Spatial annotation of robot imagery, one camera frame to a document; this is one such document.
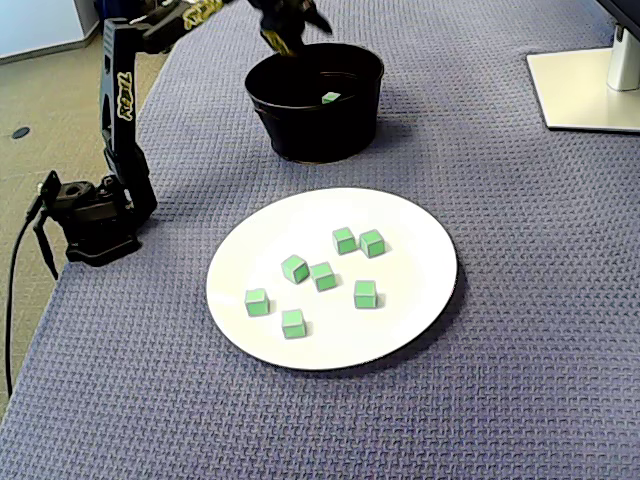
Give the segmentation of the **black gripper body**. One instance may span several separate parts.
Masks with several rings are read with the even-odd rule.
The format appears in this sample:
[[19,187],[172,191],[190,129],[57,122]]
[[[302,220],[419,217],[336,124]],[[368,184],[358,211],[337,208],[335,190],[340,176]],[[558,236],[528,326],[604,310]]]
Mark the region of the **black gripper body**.
[[261,13],[260,27],[265,31],[301,34],[305,29],[305,15],[315,10],[313,1],[249,0]]

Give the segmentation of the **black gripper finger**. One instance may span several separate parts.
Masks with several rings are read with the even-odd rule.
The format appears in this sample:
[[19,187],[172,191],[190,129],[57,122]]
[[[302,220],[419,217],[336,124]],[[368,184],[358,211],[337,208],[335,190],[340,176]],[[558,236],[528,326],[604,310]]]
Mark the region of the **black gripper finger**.
[[295,57],[304,48],[301,33],[295,30],[262,29],[260,35],[275,53],[283,57]]
[[317,9],[306,9],[302,12],[302,18],[308,24],[317,27],[319,30],[327,35],[332,35],[333,30],[329,21],[321,15]]

